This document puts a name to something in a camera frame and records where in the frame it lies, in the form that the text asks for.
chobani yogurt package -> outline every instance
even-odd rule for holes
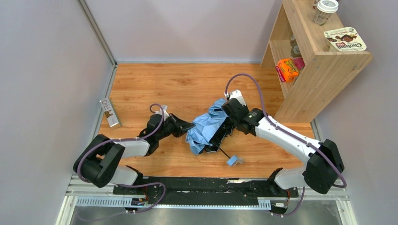
[[[366,44],[352,27],[329,30],[323,34],[338,51],[364,51],[366,49]]]

wooden tabletop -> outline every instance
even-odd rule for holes
[[[248,73],[257,79],[266,110],[274,115],[283,102],[281,87],[275,70],[260,68],[259,64],[119,64],[109,99],[122,127],[111,130],[104,118],[99,133],[111,138],[137,136],[146,127],[152,103],[167,105],[169,113],[191,122],[224,97],[226,83],[238,73]],[[249,78],[236,78],[229,91],[235,89],[242,91],[249,110],[260,108],[258,91]],[[285,125],[313,137],[308,123]],[[132,166],[144,176],[229,178],[267,178],[276,168],[302,165],[270,141],[237,130],[224,139],[221,147],[229,155],[243,158],[245,163],[228,166],[228,158],[221,152],[194,155],[184,135],[164,138],[151,156],[126,158],[121,165]]]

crumpled blue shirt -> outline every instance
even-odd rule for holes
[[[192,122],[195,127],[188,130],[185,142],[194,154],[199,154],[205,145],[211,145],[210,139],[227,118],[227,114],[221,108],[225,102],[224,98],[218,99],[209,108],[208,113],[198,116]]]

wooden cabinet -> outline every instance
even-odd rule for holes
[[[337,14],[325,25],[313,23],[314,0],[283,0],[261,67],[291,58],[294,34],[306,66],[296,82],[280,82],[284,102],[275,115],[280,122],[310,122],[371,61],[370,52],[329,51],[323,32],[343,28]]]

white wall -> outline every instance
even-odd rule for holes
[[[0,224],[55,223],[111,65],[75,0],[0,2]]]
[[[261,61],[281,0],[87,0],[118,61]]]
[[[360,225],[396,224],[398,214],[398,14],[396,0],[343,0],[338,14],[373,61],[317,117],[345,164]]]

